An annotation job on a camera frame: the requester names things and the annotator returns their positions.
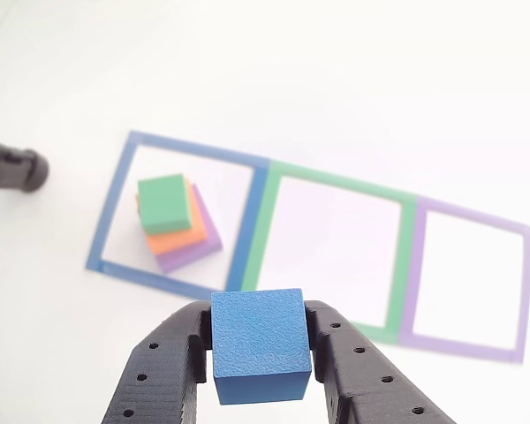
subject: stack of blocks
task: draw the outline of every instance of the stack of blocks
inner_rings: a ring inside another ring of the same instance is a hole
[[[312,372],[302,290],[213,293],[212,350],[222,405],[302,399]]]
[[[144,179],[138,188],[141,224],[163,272],[222,249],[198,187],[182,174]]]

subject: white background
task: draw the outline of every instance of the white background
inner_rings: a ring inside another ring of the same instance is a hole
[[[131,349],[188,302],[84,270],[131,128],[530,224],[530,0],[6,11],[0,141],[52,170],[39,193],[0,193],[0,423],[100,422]],[[381,348],[459,423],[530,422],[530,324],[523,366]],[[300,404],[239,408],[212,389],[201,423],[327,419],[317,384]]]

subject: black cylinder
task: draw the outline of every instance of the black cylinder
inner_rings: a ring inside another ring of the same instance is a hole
[[[33,150],[18,150],[0,144],[0,188],[34,192],[49,175],[47,160]]]

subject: orange block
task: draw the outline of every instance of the orange block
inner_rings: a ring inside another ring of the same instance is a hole
[[[198,243],[208,237],[204,221],[202,220],[201,207],[198,204],[198,201],[196,201],[193,186],[188,180],[186,181],[186,189],[188,191],[188,201],[191,203],[193,227],[188,230],[168,232],[166,234],[149,235],[146,233],[149,247],[154,254],[165,254],[180,249],[181,247]]]

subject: square outline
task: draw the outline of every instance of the square outline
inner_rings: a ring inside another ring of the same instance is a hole
[[[249,248],[252,245],[255,225],[261,208],[261,199],[269,173],[270,160],[257,155],[247,155],[224,148],[214,148],[144,132],[131,131],[129,133],[102,208],[95,236],[90,247],[86,268],[108,276],[144,284],[194,299],[210,300],[211,293],[215,292],[215,290],[197,284],[187,283],[102,259],[102,253],[106,245],[112,219],[116,212],[117,203],[139,145],[166,148],[191,155],[241,164],[254,169],[254,175],[247,195],[246,207],[242,216],[241,225],[239,226],[238,240],[231,259],[230,271],[225,287],[226,292],[238,291],[246,271]]]
[[[424,255],[424,240],[426,237],[426,220],[428,211],[456,216],[468,221],[483,223],[501,230],[516,232],[524,239],[524,258],[522,266],[522,287],[519,311],[519,330],[514,349],[504,349],[480,344],[470,344],[441,339],[438,337],[416,335],[413,332],[414,317],[420,290],[420,275]],[[442,201],[435,201],[419,196],[416,208],[416,223],[413,242],[413,259],[410,269],[408,293],[405,302],[405,314],[400,330],[400,344],[429,349],[432,351],[456,353],[489,360],[508,362],[523,362],[526,345],[526,330],[528,324],[528,309],[530,306],[530,226],[516,223],[498,216],[492,216],[467,208],[451,205]]]
[[[253,291],[257,289],[282,177],[299,178],[327,186],[344,188],[353,192],[397,201],[401,204],[402,211],[398,231],[397,258],[395,260],[387,321],[384,327],[376,327],[358,322],[354,323],[365,336],[375,341],[389,344],[398,343],[410,275],[409,270],[414,238],[414,218],[417,196],[328,172],[312,170],[289,163],[271,161],[269,178],[265,186],[265,193],[261,202],[261,212],[255,229],[254,242],[251,246],[246,274],[241,287],[242,291]]]

